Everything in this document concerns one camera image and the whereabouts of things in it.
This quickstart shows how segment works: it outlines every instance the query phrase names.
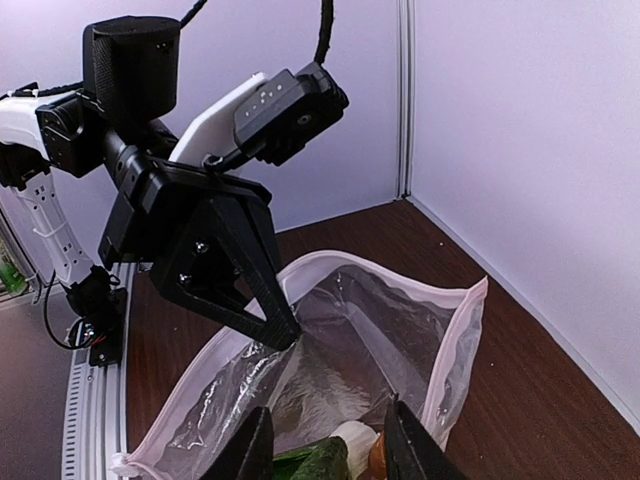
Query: metal strip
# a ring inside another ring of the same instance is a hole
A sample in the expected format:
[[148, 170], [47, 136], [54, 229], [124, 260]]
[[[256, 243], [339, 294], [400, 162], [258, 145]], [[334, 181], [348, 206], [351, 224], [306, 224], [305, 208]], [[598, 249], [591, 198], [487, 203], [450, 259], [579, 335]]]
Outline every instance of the metal strip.
[[396, 195], [411, 195], [415, 105], [415, 0], [398, 0], [398, 178]]
[[112, 455], [127, 447], [126, 364], [135, 268], [135, 265], [124, 265], [115, 271], [129, 292], [122, 362], [106, 368], [90, 367], [86, 350], [73, 354], [65, 407], [63, 480], [121, 478], [108, 468]]

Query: green bottle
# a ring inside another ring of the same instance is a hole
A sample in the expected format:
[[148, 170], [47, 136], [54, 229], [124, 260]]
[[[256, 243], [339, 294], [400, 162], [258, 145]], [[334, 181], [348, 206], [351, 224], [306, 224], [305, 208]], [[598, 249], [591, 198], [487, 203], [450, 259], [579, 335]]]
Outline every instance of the green bottle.
[[2, 239], [0, 239], [0, 281], [2, 281], [12, 297], [23, 294], [28, 287], [27, 280], [16, 268]]

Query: gray floor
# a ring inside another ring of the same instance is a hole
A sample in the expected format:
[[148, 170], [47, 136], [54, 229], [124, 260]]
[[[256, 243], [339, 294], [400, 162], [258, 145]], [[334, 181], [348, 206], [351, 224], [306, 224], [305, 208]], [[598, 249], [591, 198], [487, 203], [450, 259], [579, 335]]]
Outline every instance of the gray floor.
[[[18, 303], [0, 304], [0, 479], [57, 480], [71, 353], [47, 336], [41, 304]], [[64, 295], [49, 318], [63, 338], [75, 319]]]

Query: ziplock bag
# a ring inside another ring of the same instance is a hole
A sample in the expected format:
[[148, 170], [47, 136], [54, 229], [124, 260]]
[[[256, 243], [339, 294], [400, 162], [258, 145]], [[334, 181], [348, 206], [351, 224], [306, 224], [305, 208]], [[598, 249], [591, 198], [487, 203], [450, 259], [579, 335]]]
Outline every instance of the ziplock bag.
[[[278, 279], [301, 337], [277, 352], [222, 329], [135, 452], [114, 456], [114, 473], [197, 480], [257, 406], [272, 412], [276, 455], [348, 420], [379, 431], [395, 394], [444, 449], [467, 396], [487, 279], [441, 289], [337, 251], [305, 255]], [[262, 314], [255, 300], [247, 310]]]

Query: dark brown tabletop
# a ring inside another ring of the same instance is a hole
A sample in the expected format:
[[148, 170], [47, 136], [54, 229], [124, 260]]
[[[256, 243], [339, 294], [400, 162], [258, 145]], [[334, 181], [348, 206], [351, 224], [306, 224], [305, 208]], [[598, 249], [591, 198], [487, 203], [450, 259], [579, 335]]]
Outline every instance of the dark brown tabletop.
[[[440, 287], [468, 287], [483, 270], [407, 202], [278, 236], [286, 263], [337, 249]], [[128, 357], [129, 451], [220, 327], [134, 282]], [[470, 478], [640, 478], [640, 438], [544, 328], [493, 280], [469, 397], [448, 456]]]

